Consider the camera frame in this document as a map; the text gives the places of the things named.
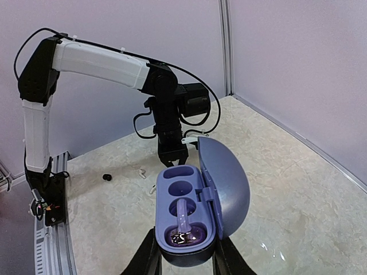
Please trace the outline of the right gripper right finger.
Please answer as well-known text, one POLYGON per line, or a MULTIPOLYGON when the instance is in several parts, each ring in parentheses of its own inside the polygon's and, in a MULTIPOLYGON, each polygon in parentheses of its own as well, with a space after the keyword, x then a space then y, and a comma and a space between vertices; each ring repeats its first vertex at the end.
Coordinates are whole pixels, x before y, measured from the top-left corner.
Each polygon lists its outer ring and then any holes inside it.
POLYGON ((246 263, 232 240, 217 238, 212 256, 214 275, 257 275, 246 263))

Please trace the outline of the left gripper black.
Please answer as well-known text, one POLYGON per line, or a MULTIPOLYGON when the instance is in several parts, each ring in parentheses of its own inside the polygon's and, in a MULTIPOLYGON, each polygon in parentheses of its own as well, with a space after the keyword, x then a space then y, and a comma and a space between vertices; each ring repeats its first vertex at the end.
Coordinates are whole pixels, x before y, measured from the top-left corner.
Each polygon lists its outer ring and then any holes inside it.
POLYGON ((188 159, 188 148, 178 139, 158 139, 158 157, 167 167, 185 165, 188 159))

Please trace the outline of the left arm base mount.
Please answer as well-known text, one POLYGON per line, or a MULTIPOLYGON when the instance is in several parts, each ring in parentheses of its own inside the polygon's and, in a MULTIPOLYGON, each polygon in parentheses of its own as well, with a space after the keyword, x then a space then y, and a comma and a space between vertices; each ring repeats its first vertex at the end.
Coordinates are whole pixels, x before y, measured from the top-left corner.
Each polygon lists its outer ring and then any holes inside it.
POLYGON ((25 170, 26 180, 34 197, 32 214, 45 226, 55 226, 66 220, 65 182, 69 177, 67 171, 52 172, 52 158, 44 172, 25 170))

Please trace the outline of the purple earbud charging case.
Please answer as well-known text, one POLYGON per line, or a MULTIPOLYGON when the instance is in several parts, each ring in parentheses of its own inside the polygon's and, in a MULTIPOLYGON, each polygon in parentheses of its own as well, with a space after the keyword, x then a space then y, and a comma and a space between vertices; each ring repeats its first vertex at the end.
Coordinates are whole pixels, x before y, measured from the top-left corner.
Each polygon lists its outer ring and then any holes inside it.
POLYGON ((165 260, 188 268, 213 255, 217 238, 232 235, 244 222, 250 204, 245 171, 221 142, 198 138, 199 167, 166 168, 157 177, 155 237, 165 260), (191 241, 173 245, 173 233, 191 232, 191 241))

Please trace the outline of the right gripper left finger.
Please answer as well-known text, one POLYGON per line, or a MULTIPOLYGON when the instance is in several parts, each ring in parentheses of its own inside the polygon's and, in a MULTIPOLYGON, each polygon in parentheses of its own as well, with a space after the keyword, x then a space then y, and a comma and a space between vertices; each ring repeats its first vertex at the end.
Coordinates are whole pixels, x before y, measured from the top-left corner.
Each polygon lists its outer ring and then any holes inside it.
POLYGON ((133 258, 121 275, 161 275, 162 255, 155 237, 155 228, 146 234, 133 258))

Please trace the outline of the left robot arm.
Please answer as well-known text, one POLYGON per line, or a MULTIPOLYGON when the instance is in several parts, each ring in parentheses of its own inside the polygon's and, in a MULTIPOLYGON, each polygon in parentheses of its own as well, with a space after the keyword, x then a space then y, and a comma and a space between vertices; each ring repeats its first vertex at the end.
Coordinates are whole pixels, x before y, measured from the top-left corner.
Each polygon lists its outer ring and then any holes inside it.
POLYGON ((154 117, 153 137, 158 157, 166 166, 185 164, 188 118, 210 115, 212 89, 197 78, 180 84, 175 65, 52 31, 16 74, 24 112, 24 170, 31 185, 47 186, 52 160, 49 153, 49 113, 62 72, 107 80, 148 95, 145 107, 154 117))

